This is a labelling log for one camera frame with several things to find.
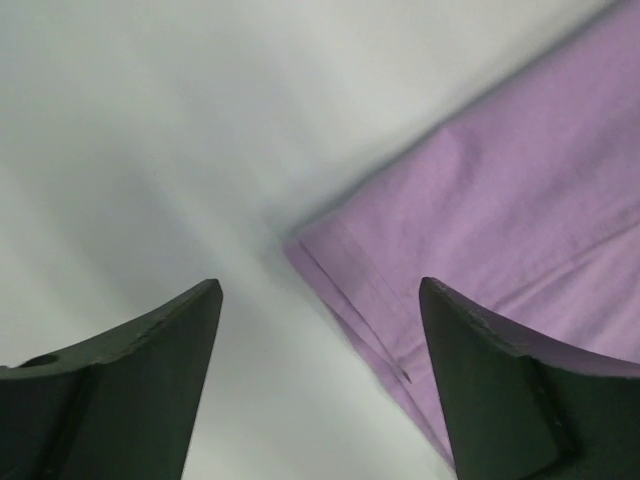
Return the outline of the purple t shirt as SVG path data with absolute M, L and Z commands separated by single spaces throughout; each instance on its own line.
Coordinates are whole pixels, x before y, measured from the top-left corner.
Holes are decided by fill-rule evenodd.
M 284 252 L 444 459 L 423 278 L 637 361 L 638 3 L 617 3 L 439 126 Z

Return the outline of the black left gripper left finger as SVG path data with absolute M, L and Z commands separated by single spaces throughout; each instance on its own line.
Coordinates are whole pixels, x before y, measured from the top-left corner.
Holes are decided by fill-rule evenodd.
M 99 335 L 2 367 L 2 478 L 181 478 L 222 301 L 207 279 Z

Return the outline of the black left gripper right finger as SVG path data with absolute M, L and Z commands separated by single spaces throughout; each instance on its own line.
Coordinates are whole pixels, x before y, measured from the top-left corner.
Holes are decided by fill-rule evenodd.
M 639 366 L 422 280 L 421 317 L 460 479 L 636 479 Z

